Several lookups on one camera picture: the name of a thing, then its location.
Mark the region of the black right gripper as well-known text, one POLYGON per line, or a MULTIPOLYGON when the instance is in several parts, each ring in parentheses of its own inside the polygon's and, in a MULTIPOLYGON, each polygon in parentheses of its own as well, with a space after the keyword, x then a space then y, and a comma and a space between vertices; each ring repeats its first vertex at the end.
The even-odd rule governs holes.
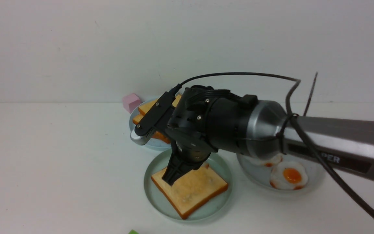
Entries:
POLYGON ((165 130, 176 146, 161 179, 174 185, 218 150, 248 154, 247 127, 257 104, 256 95, 241 97, 202 85, 186 88, 165 130))

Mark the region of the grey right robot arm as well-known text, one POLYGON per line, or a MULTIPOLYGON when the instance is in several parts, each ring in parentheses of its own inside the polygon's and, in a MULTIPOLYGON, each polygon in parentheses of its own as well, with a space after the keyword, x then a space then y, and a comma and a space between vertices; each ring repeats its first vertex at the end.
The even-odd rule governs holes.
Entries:
POLYGON ((291 154, 374 181, 374 122, 287 114, 274 101, 195 85, 165 114, 172 156, 163 180, 174 184, 212 152, 267 160, 291 154))

